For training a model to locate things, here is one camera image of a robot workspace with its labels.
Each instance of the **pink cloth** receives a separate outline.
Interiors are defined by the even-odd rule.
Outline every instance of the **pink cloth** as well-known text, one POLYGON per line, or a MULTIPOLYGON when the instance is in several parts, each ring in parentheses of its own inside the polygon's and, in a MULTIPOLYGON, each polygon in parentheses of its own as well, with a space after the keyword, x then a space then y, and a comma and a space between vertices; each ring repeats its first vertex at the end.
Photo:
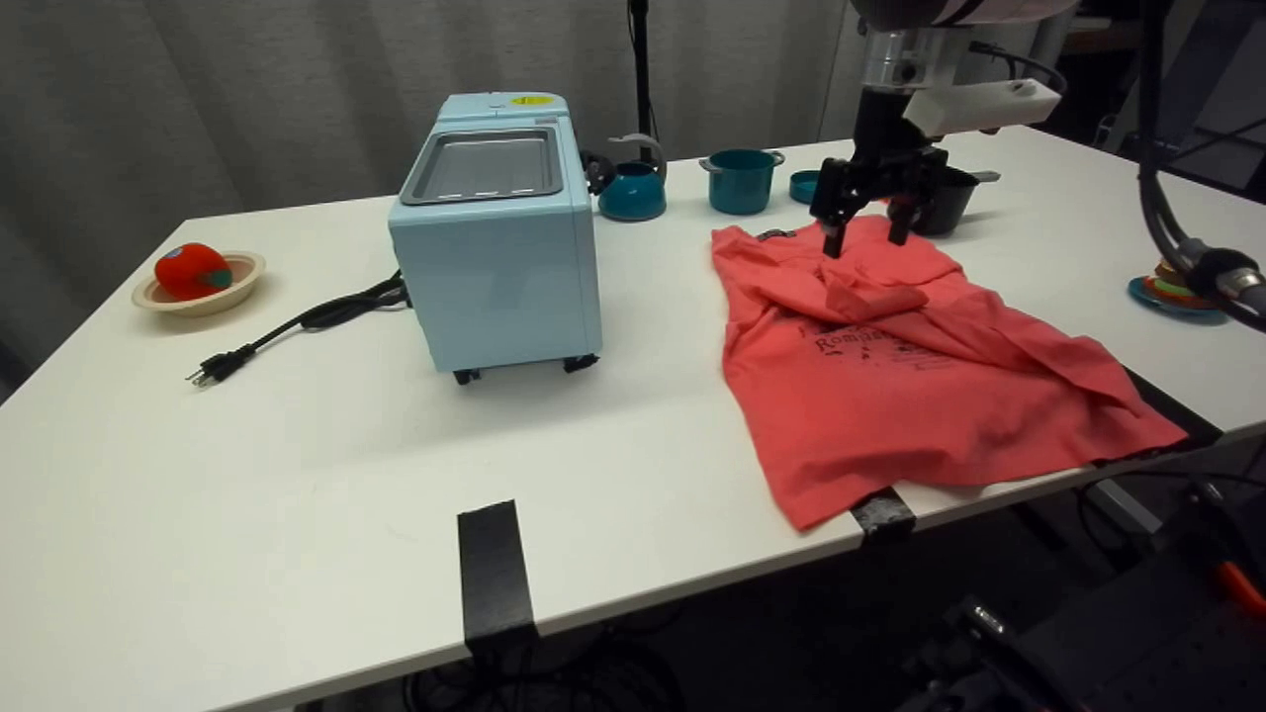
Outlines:
POLYGON ((979 492, 1181 442, 1095 345, 1005 310, 921 237, 850 220, 713 232, 729 294, 723 381, 767 485, 812 531, 892 482, 979 492))

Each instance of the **white table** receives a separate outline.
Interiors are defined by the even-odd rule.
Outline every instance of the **white table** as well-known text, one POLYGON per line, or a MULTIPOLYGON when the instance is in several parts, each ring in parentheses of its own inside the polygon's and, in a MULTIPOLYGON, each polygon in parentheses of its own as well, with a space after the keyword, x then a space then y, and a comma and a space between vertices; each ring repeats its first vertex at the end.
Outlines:
MULTIPOLYGON (((1266 421, 1266 337, 1190 328, 1125 302, 1157 253, 1136 170, 1037 130, 951 140, 980 187, 942 243, 975 281, 1125 365, 1231 435, 1266 421)), ((767 212, 805 224, 789 174, 767 212)), ((1173 182, 1181 219, 1255 245, 1266 211, 1173 182)), ((387 199, 187 220, 176 243, 248 248, 267 290, 216 323, 132 304, 150 260, 0 413, 0 709, 292 704, 467 655, 456 513, 520 501, 541 633, 854 551, 850 513, 794 534, 767 498, 719 381, 706 170, 669 212, 599 220, 603 365, 434 376, 407 311, 292 337, 222 389, 200 360, 395 269, 387 199)), ((899 485, 918 521, 979 513, 1065 473, 946 494, 899 485)))

